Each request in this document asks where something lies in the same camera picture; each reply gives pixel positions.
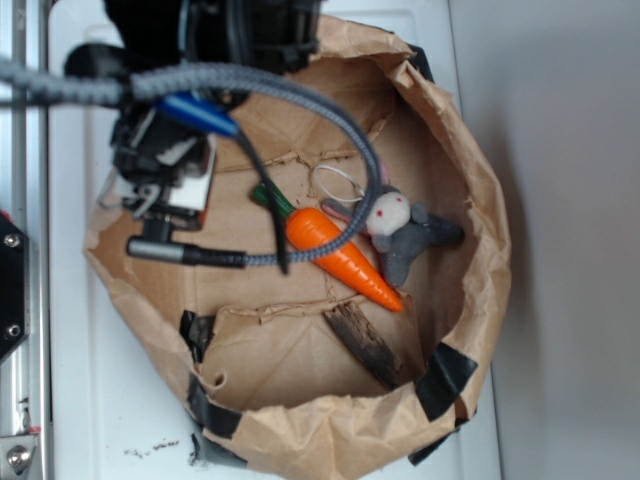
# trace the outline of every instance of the toy carrot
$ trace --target toy carrot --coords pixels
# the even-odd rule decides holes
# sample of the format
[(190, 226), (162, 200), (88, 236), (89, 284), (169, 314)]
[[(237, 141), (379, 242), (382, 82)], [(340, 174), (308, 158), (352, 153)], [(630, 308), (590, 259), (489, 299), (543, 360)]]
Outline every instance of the toy carrot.
[[(287, 239), (298, 250), (324, 245), (338, 235), (340, 229), (320, 210), (315, 208), (297, 209), (272, 184), (280, 214), (286, 219)], [(267, 205), (266, 189), (258, 185), (251, 192), (251, 198)], [(395, 291), (387, 285), (369, 260), (352, 242), (325, 257), (314, 260), (318, 266), (329, 272), (362, 295), (370, 298), (391, 311), (402, 310), (402, 301)]]

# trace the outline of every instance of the blue clip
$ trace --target blue clip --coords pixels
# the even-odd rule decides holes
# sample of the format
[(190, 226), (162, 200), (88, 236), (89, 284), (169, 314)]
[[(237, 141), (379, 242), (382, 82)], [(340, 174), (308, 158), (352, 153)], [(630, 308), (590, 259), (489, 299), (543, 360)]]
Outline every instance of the blue clip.
[(238, 133), (238, 124), (226, 112), (190, 93), (164, 97), (154, 108), (176, 122), (203, 133), (217, 133), (223, 137), (235, 137)]

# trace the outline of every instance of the metal frame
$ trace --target metal frame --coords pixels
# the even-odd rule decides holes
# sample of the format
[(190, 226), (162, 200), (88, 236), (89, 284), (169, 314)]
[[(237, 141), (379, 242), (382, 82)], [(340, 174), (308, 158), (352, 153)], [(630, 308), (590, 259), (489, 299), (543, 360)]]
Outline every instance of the metal frame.
[[(50, 7), (49, 0), (2, 0), (0, 53), (34, 68), (46, 68)], [(0, 86), (2, 98), (11, 94), (11, 89)], [(46, 127), (43, 109), (0, 111), (0, 209), (26, 234), (29, 249), (25, 285), (28, 337), (0, 365), (0, 472), (6, 475), (8, 471), (7, 455), (13, 448), (9, 445), (21, 443), (32, 452), (30, 467), (20, 476), (26, 479), (53, 478)], [(16, 450), (12, 455), (17, 461)]]

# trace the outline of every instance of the crumpled paper bag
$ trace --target crumpled paper bag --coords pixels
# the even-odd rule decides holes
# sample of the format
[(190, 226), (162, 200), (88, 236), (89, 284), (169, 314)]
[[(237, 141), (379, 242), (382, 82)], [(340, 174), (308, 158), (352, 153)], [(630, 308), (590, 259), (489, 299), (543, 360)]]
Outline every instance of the crumpled paper bag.
[[(130, 258), (125, 244), (141, 225), (99, 208), (85, 253), (185, 408), (196, 416), (188, 393), (196, 379), (212, 405), (237, 412), (232, 434), (205, 428), (208, 439), (248, 468), (290, 479), (341, 480), (411, 454), (473, 416), (506, 308), (511, 243), (489, 163), (451, 96), (411, 64), (412, 50), (391, 33), (331, 17), (321, 19), (319, 37), (320, 52), (292, 79), (340, 103), (367, 132), (393, 185), (465, 231), (461, 245), (430, 249), (414, 262), (403, 286), (403, 313), (354, 297), (313, 264), (292, 265), (285, 277), (277, 267), (224, 270)], [(319, 162), (366, 180), (342, 133), (309, 112), (254, 95), (233, 116), (297, 206), (321, 200), (310, 181)], [(249, 161), (226, 140), (218, 141), (216, 161), (204, 229), (178, 233), (176, 240), (273, 251), (268, 213), (248, 200), (258, 181)], [(339, 179), (325, 183), (337, 194), (345, 188)], [(368, 240), (356, 243), (375, 262)], [(394, 391), (386, 391), (322, 320), (322, 311), (352, 299), (403, 359), (405, 383)], [(178, 332), (184, 310), (217, 314), (202, 364), (194, 364)], [(443, 344), (477, 368), (455, 401), (429, 418), (416, 382), (433, 373), (428, 360)]]

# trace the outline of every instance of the cylindrical connector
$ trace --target cylindrical connector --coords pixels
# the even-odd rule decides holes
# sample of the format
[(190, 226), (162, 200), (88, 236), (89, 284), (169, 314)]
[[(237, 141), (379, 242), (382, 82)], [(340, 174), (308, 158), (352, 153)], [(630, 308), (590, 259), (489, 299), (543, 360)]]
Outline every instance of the cylindrical connector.
[(174, 242), (154, 242), (142, 237), (131, 237), (127, 253), (135, 258), (179, 265), (207, 265), (210, 267), (244, 268), (247, 253), (233, 250), (212, 250), (197, 245)]

